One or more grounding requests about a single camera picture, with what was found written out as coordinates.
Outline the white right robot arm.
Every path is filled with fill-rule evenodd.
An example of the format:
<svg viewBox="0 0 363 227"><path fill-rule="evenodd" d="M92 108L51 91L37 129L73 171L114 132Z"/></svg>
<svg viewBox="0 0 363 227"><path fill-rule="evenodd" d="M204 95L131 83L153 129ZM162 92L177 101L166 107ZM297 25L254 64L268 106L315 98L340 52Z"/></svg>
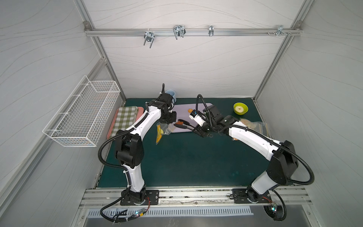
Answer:
<svg viewBox="0 0 363 227"><path fill-rule="evenodd" d="M289 142L279 142L269 138L228 115L224 117L214 106L207 106L203 96L197 95L195 109L190 118L197 123L197 128L202 131L213 131L225 134L233 139L243 142L269 161L267 169L247 187L245 194L256 203L268 190L273 190L280 185L290 183L310 185L315 181L311 167L295 152L294 145ZM309 174L307 181L292 179L292 175L302 164Z"/></svg>

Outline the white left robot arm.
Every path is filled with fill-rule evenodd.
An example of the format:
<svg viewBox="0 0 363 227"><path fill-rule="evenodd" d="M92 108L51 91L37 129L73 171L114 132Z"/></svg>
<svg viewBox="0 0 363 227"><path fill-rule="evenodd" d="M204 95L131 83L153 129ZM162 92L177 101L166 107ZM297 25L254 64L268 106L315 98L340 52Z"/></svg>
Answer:
<svg viewBox="0 0 363 227"><path fill-rule="evenodd" d="M146 198L146 185L142 177L141 162L144 158L143 139L151 126L159 121L171 124L176 121L177 113L173 111L174 98L166 93L165 85L162 86L159 96L146 102L146 110L139 120L124 131L105 141L98 150L98 159L104 166L121 168L127 179L127 191L124 193L135 204L141 204ZM106 162L102 151L107 144L118 142L115 157L120 162L118 165Z"/></svg>

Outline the lavender plastic tray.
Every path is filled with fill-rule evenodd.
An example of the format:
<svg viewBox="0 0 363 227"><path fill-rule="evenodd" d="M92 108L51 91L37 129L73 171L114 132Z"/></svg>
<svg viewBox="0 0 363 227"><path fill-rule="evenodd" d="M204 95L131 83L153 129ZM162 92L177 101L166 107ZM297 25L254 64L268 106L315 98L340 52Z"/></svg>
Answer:
<svg viewBox="0 0 363 227"><path fill-rule="evenodd" d="M212 105L212 103L206 103L206 105L209 107ZM193 110L193 109L195 109L195 106L196 106L195 104L175 105L174 108L172 109L172 111L175 111L177 113L176 120L177 121L179 119L186 120L191 124L191 126L194 126L194 127L197 126L197 123L189 117L190 116L189 109ZM202 112L203 109L205 109L204 105L202 103L199 103L198 110ZM175 129L173 130L172 133L181 133L181 132L191 132L191 130L180 129L180 128L175 127Z"/></svg>

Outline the clear zip bag with duck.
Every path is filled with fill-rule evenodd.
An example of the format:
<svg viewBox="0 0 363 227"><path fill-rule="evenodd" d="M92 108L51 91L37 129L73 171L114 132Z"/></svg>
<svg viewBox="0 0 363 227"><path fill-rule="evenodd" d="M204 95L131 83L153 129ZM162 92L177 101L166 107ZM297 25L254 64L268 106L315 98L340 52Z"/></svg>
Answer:
<svg viewBox="0 0 363 227"><path fill-rule="evenodd" d="M156 145L161 141L164 135L169 135L172 133L172 131L173 130L171 129L170 124L158 123Z"/></svg>

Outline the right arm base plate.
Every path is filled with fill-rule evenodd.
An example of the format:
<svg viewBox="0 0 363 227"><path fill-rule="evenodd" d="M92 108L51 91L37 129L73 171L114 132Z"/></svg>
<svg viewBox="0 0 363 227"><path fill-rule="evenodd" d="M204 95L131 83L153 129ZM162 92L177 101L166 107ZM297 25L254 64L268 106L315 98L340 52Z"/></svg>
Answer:
<svg viewBox="0 0 363 227"><path fill-rule="evenodd" d="M229 199L236 204L256 204L256 203L271 203L272 199L269 191L264 194L258 194L251 188L234 188L229 195Z"/></svg>

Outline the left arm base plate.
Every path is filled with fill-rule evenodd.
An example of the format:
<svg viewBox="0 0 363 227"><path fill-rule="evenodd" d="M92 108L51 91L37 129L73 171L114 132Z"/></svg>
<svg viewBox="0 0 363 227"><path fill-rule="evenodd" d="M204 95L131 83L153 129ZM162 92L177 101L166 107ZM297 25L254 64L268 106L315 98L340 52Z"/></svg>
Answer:
<svg viewBox="0 0 363 227"><path fill-rule="evenodd" d="M141 192L122 192L121 206L140 206L140 205L158 205L159 203L159 190L146 190L142 189Z"/></svg>

